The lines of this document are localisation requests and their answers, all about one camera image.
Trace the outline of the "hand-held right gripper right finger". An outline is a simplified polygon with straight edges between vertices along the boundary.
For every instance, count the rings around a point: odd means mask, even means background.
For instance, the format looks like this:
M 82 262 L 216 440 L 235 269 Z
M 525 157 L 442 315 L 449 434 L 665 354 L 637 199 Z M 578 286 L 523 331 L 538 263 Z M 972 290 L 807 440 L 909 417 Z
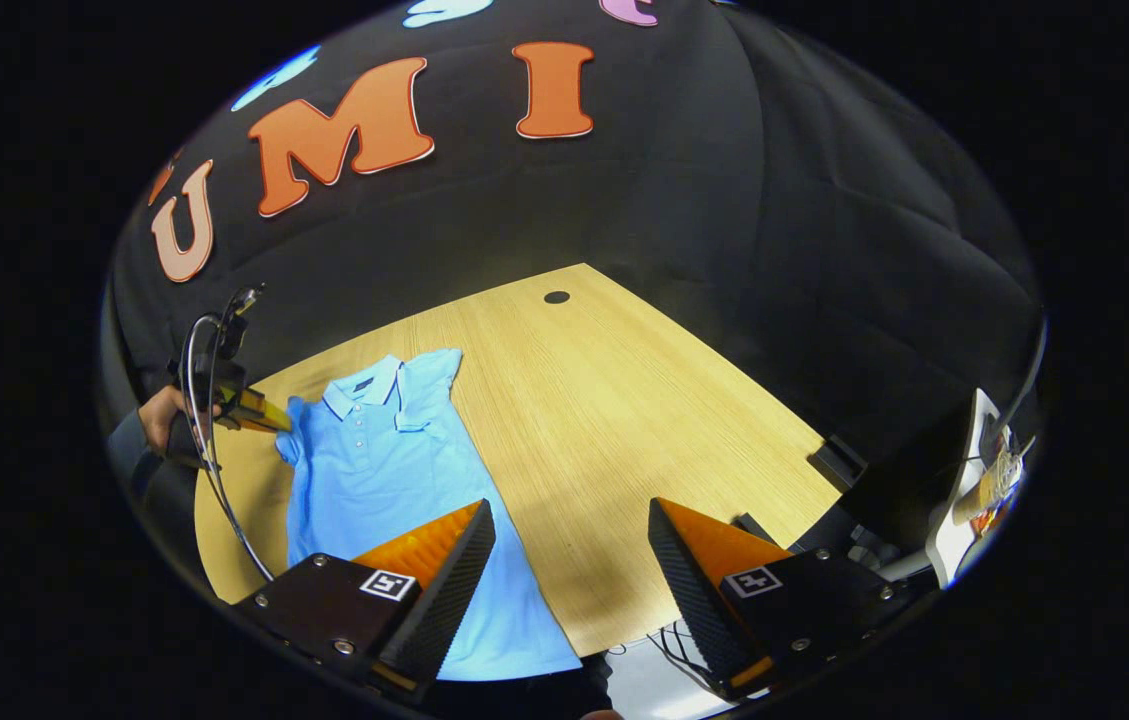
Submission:
M 860 656 L 913 602 L 905 580 L 825 548 L 789 552 L 668 498 L 648 504 L 648 543 L 707 687 L 730 702 Z

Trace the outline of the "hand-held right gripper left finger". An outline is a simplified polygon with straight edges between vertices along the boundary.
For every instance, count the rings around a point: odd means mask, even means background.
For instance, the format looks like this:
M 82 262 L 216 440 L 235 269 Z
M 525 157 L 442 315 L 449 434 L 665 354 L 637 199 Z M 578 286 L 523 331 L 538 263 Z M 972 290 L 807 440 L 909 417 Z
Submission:
M 336 679 L 418 703 L 439 676 L 495 542 L 482 498 L 353 560 L 312 553 L 231 607 Z

